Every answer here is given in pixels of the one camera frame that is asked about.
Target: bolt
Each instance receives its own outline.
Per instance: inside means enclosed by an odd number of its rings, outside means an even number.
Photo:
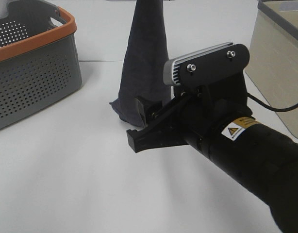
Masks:
[[[193,71],[196,71],[197,70],[197,66],[196,65],[193,65],[193,64],[189,64],[187,66],[187,70],[188,70],[188,72],[192,73]]]
[[[227,57],[228,57],[228,58],[231,59],[231,58],[233,58],[233,57],[235,57],[235,56],[236,56],[236,53],[235,53],[234,51],[228,51],[228,52],[227,52]]]

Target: table surface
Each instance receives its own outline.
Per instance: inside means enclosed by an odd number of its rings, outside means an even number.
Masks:
[[[279,233],[267,205],[190,146],[128,146],[132,126],[109,102],[135,2],[51,2],[76,17],[83,86],[0,131],[0,233]],[[249,46],[256,14],[255,0],[165,2],[170,58],[226,41]],[[275,113],[248,105],[298,142]]]

